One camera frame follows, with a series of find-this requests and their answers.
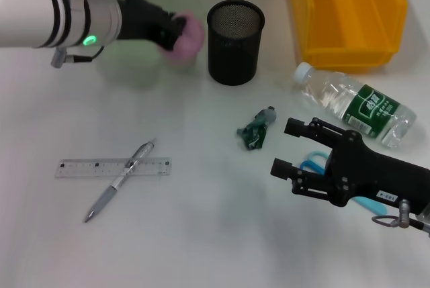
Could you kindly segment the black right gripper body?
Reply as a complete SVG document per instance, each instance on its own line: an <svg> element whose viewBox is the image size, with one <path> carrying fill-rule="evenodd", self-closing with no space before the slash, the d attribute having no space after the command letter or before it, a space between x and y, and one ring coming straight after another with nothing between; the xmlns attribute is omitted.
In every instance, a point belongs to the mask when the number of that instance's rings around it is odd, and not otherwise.
<svg viewBox="0 0 430 288"><path fill-rule="evenodd" d="M417 215L429 205L429 169L371 150L352 130L337 134L331 148L325 176L333 184L328 192L333 205L367 197L398 207L405 199Z"/></svg>

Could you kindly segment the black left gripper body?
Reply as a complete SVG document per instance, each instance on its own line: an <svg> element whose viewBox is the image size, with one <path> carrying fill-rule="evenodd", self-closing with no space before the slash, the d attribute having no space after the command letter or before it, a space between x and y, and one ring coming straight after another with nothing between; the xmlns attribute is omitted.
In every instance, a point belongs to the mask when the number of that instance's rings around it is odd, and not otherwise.
<svg viewBox="0 0 430 288"><path fill-rule="evenodd" d="M161 36L170 34L174 13L146 0L117 0L122 25L118 40L148 40L157 44Z"/></svg>

